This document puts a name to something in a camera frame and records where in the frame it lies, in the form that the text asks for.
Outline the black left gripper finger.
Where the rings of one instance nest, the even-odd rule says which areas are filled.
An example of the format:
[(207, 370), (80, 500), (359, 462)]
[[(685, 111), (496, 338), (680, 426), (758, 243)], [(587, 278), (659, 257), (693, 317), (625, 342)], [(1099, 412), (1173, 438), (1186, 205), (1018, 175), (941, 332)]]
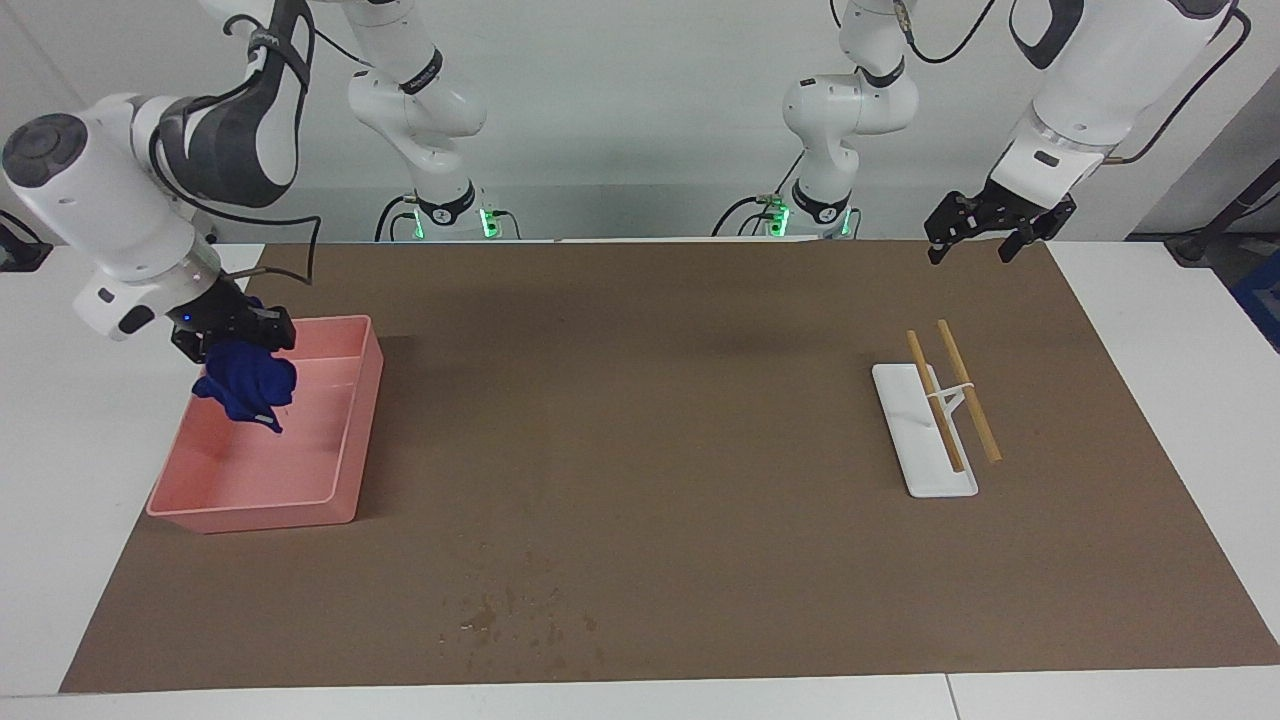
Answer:
[(972, 199), (942, 199), (924, 222), (929, 242), (928, 259), (940, 265), (950, 250), (975, 236), (974, 201)]
[(1075, 213), (1075, 205), (1056, 205), (1033, 220), (1021, 220), (1000, 245), (1000, 259), (1011, 263), (1027, 246), (1052, 240)]

